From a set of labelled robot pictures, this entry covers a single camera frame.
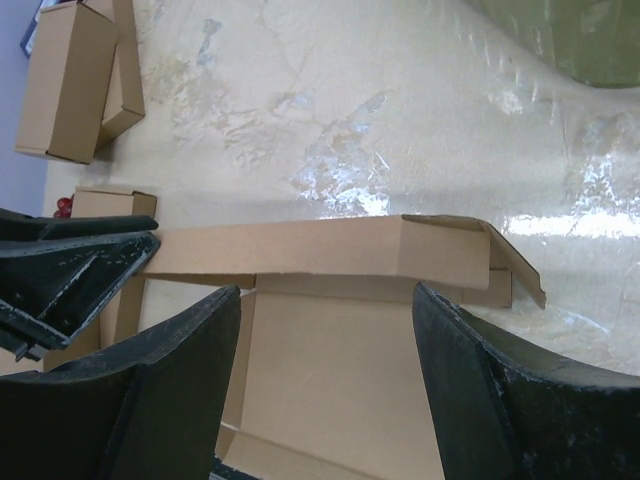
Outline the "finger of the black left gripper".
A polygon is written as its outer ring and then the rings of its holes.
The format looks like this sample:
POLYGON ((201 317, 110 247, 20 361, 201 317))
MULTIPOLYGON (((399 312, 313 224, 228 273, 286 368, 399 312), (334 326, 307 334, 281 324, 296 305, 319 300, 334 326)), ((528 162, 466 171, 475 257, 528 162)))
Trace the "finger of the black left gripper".
POLYGON ((153 231, 158 223, 147 215, 45 218, 1 210, 2 241, 46 241, 153 231))
POLYGON ((150 232, 1 243, 1 348, 64 350, 159 249, 150 232))

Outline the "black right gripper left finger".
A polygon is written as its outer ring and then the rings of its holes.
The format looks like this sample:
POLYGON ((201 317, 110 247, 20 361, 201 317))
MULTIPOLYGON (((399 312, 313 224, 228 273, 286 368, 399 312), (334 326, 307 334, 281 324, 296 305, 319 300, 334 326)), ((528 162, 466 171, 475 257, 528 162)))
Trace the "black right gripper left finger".
POLYGON ((241 322, 226 286, 47 372, 1 379, 5 479, 205 479, 241 322))

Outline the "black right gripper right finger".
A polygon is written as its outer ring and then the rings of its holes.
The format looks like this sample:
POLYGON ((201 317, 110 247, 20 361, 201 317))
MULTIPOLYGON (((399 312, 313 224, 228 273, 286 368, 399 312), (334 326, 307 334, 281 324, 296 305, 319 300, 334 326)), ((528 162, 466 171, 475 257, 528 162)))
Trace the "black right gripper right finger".
POLYGON ((446 478, 638 478, 638 377, 537 346, 423 283, 412 320, 446 478))

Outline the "brown cardboard box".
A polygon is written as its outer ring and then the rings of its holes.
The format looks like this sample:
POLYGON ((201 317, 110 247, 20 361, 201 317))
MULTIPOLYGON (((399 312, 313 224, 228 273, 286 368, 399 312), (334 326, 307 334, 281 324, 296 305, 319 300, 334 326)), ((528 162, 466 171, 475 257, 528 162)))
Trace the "brown cardboard box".
POLYGON ((211 473, 222 479, 439 479, 412 322, 415 286, 539 305, 536 269, 490 223, 398 215, 164 230, 149 279, 243 292, 211 473))

